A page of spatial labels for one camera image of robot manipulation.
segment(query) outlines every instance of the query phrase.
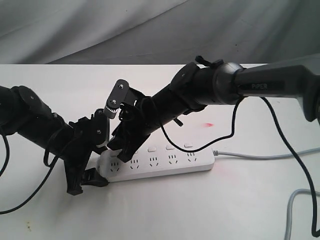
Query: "white power strip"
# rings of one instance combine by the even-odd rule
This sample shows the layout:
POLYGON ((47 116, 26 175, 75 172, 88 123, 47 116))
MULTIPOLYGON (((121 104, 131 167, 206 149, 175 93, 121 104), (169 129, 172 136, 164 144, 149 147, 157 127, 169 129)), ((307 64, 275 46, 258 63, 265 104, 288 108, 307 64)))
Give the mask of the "white power strip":
POLYGON ((126 163, 117 158, 118 153, 106 150, 97 162, 99 173, 110 183, 207 171, 212 169, 215 162, 210 147, 195 153, 182 152, 171 145, 151 146, 147 149, 142 147, 126 163))

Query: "white table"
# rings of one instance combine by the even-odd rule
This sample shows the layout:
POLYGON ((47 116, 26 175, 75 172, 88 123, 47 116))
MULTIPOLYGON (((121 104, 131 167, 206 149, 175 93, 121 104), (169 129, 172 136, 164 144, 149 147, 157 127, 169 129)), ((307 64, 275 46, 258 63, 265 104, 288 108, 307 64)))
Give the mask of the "white table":
MULTIPOLYGON (((153 95, 167 85, 181 65, 0 65, 0 85, 33 89, 66 121, 89 117, 102 108, 117 79, 153 95)), ((297 150, 319 146, 320 128, 309 123, 295 99, 271 99, 289 142, 297 150)), ((183 128, 166 129, 174 141, 198 146, 230 133, 233 106, 209 106, 182 116, 183 128), (213 123, 210 128, 203 123, 213 123)), ((111 121, 113 129, 118 120, 111 121)), ((0 179, 0 209, 24 201, 48 168, 44 150, 15 134, 8 137, 11 158, 0 179)), ((166 140, 161 131, 146 144, 166 140)), ((216 150, 253 155, 285 154, 267 106, 247 98, 236 118, 236 134, 216 150)), ((1 162, 5 157, 0 143, 1 162)), ((303 157, 316 189, 320 189, 319 155, 303 157)), ((97 160, 92 155, 92 165, 97 160)), ((290 194, 308 188, 295 159, 248 161, 219 157, 211 171, 84 187, 83 194, 66 193, 60 160, 42 190, 26 206, 0 216, 0 238, 24 240, 281 240, 290 194)), ((299 196, 293 211, 292 240, 311 240, 310 196, 299 196)))

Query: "power strip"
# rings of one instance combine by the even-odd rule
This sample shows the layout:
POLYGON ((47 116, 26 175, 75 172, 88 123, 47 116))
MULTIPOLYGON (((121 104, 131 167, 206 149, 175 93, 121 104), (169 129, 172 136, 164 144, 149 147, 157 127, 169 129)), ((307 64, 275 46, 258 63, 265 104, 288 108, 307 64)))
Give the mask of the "power strip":
MULTIPOLYGON (((192 145, 186 143, 184 147, 191 148, 192 145)), ((210 147, 194 153, 182 152, 171 145, 142 147, 126 163, 117 158, 118 153, 119 150, 106 150, 97 162, 100 175, 110 183, 207 171, 215 162, 210 147)))

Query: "piper logo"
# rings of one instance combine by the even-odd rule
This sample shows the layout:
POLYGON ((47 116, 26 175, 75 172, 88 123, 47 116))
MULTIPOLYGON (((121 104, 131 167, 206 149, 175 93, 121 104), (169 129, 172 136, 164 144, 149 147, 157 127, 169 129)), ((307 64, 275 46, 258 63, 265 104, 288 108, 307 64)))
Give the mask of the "piper logo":
POLYGON ((251 88, 256 90, 263 90, 268 89, 268 85, 266 83, 252 83, 251 88))

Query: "gray cable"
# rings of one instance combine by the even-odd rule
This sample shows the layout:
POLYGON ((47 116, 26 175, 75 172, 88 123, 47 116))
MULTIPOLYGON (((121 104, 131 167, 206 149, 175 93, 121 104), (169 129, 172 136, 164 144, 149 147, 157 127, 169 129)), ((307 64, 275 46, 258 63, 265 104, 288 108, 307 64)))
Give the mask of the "gray cable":
MULTIPOLYGON (((315 154, 320 152, 320 147, 312 148, 304 151, 297 152, 298 155, 309 155, 309 154, 315 154)), ((290 154, 283 154, 283 155, 273 155, 273 156, 254 156, 254 155, 246 155, 246 154, 240 154, 240 153, 233 153, 233 152, 224 152, 224 151, 217 151, 214 150, 213 154, 215 156, 231 156, 231 157, 237 157, 237 158, 243 158, 248 160, 277 160, 277 159, 289 159, 293 158, 294 156, 290 154)))
MULTIPOLYGON (((292 209, 293 209, 293 204, 294 204, 294 200, 295 197, 299 194, 307 194, 307 195, 311 195, 311 191, 309 189, 297 189, 295 190, 290 198, 289 198, 289 202, 288 202, 288 206, 286 208, 286 226, 285 226, 285 235, 284 235, 284 240, 290 240, 291 238, 291 229, 292 229, 292 209)), ((315 191, 315 194, 320 197, 320 192, 319 191, 315 191)))

